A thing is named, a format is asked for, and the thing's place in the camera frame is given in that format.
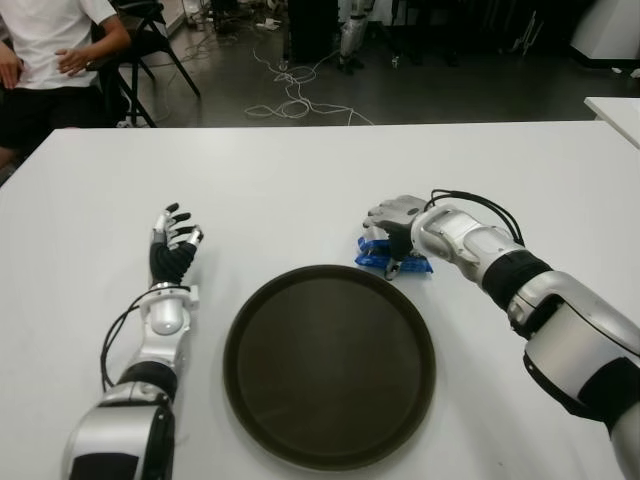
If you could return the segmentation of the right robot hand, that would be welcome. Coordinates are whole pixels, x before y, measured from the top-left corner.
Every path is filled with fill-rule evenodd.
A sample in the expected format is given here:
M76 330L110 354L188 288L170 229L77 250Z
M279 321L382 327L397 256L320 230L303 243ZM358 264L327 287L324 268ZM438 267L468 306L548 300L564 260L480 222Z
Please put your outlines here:
M382 201L367 213L362 223L363 232L386 235L389 255L384 265L384 278L393 280L401 271L402 265L414 251L411 237L412 226L416 218L426 208L427 202L411 195L401 195Z

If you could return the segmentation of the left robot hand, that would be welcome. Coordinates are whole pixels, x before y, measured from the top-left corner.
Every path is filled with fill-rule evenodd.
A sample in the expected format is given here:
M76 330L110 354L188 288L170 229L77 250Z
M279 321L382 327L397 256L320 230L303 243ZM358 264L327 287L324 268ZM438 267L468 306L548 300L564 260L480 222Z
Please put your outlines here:
M150 285L180 285L204 238L198 225L184 225L190 212L180 212L180 204L169 204L151 230L149 246Z

